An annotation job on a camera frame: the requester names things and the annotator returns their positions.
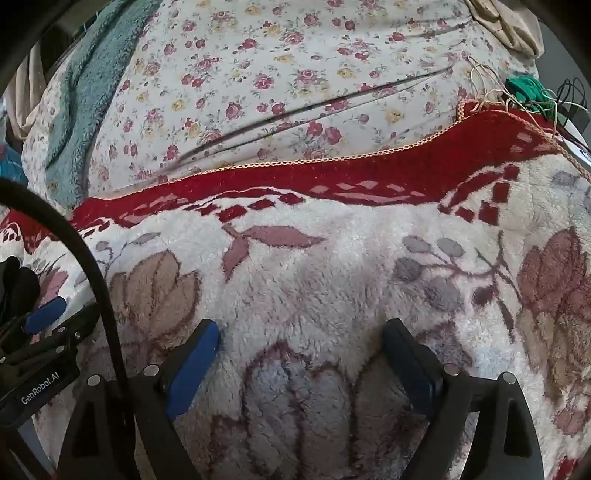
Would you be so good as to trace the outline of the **floral quilt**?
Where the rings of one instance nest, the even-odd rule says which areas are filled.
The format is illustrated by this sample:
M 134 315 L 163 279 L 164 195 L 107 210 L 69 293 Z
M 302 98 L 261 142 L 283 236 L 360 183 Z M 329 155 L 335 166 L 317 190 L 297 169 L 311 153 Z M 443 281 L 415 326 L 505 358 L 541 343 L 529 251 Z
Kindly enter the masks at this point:
M 158 1 L 87 153 L 107 197 L 253 162 L 373 153 L 450 125 L 483 83 L 535 74 L 466 1 Z M 24 142 L 44 161 L 68 55 Z

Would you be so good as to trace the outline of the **green yarn bundle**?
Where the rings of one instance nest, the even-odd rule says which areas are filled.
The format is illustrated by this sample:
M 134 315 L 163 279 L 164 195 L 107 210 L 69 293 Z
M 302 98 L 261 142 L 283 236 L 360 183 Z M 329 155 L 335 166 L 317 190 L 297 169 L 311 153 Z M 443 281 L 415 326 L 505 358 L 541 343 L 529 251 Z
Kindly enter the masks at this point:
M 550 116 L 556 105 L 555 96 L 531 75 L 520 75 L 505 80 L 504 87 L 529 112 Z

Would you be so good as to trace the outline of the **beige curtain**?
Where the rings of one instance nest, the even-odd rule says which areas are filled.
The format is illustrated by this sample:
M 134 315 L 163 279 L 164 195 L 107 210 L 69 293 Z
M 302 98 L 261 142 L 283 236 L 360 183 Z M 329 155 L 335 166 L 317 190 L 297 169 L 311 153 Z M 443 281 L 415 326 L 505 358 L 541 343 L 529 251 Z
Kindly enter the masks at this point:
M 474 19 L 508 49 L 538 59 L 545 53 L 537 16 L 522 1 L 467 0 Z

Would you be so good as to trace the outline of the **teal fleece jacket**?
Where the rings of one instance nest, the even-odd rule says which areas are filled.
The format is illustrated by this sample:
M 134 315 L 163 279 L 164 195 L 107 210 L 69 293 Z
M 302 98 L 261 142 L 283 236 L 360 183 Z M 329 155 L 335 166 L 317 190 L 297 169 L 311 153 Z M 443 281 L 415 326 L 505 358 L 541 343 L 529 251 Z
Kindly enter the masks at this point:
M 140 33 L 158 1 L 112 1 L 98 15 L 68 63 L 59 111 L 44 161 L 49 197 L 65 209 L 85 198 L 87 153 L 102 124 Z

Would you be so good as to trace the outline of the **red white floral blanket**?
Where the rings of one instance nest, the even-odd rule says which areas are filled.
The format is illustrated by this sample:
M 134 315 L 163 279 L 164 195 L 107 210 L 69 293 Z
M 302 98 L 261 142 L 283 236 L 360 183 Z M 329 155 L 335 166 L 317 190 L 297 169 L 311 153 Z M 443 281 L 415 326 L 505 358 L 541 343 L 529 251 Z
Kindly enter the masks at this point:
M 219 168 L 69 218 L 11 181 L 1 200 L 1 363 L 98 320 L 78 379 L 1 427 L 5 479 L 157 479 L 131 379 L 204 319 L 221 341 L 173 422 L 199 479 L 404 479 L 429 422 L 383 351 L 391 319 L 470 378 L 444 479 L 590 475 L 590 170 L 546 121 L 464 101 L 375 154 Z

